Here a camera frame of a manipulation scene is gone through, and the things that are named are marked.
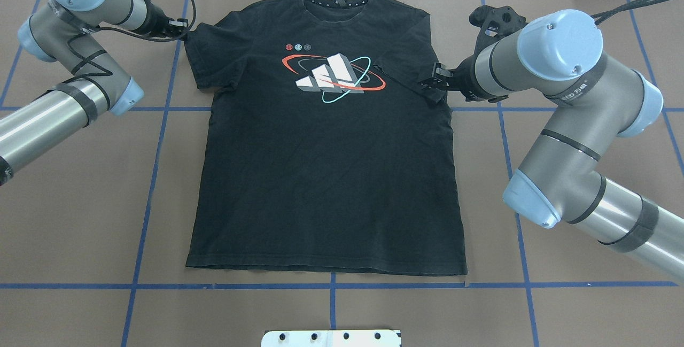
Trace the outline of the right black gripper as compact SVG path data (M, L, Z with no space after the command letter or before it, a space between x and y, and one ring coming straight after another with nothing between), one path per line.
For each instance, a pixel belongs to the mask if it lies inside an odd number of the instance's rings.
M481 86L476 80L474 56L463 60L455 69L446 69L442 63L435 63L432 80L418 83L420 95L445 95L447 87L452 91L459 91L467 102L481 101Z

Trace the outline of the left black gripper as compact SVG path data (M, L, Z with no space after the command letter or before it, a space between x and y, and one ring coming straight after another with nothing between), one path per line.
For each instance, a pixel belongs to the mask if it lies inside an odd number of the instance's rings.
M150 4L147 6L146 18L143 22L143 35L144 37L173 37L176 40L185 40L190 26L188 19L174 20L166 16L161 8Z

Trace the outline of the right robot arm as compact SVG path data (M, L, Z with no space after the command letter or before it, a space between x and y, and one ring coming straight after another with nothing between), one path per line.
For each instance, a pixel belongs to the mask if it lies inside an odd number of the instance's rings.
M472 55L455 69L435 63L424 89L489 103L535 89L556 106L513 172L506 205L542 228L573 225L682 283L682 217L596 171L613 140L659 118L660 90L606 53L594 19L577 9L527 21L482 5L469 23L480 30Z

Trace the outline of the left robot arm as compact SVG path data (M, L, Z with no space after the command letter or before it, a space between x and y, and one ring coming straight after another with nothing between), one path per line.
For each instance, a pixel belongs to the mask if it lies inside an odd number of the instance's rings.
M68 79L2 118L2 184L104 113L120 116L144 90L95 39L115 31L148 42L185 40L194 20L171 18L152 0L48 0L20 26L20 47L58 63Z

